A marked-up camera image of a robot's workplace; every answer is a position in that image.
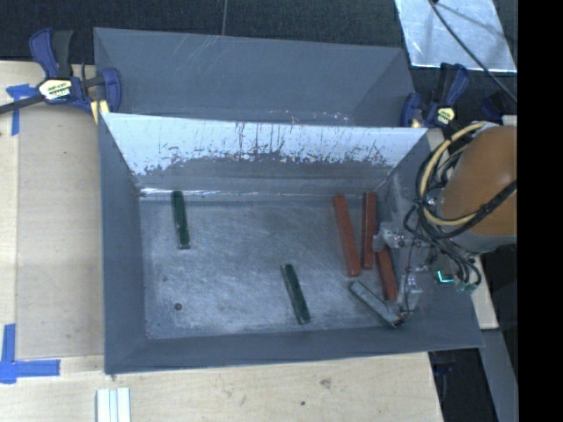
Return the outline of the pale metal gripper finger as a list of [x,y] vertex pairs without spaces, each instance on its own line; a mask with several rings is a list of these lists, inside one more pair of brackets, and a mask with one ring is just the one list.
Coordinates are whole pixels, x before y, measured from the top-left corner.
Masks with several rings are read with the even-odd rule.
[[382,300],[358,280],[349,284],[348,290],[357,300],[393,328],[398,328],[407,322],[423,295],[422,289],[417,285],[412,285],[406,278],[400,282],[398,297],[395,301]]
[[406,235],[402,229],[380,229],[372,237],[372,251],[380,252],[384,247],[399,249],[406,245]]

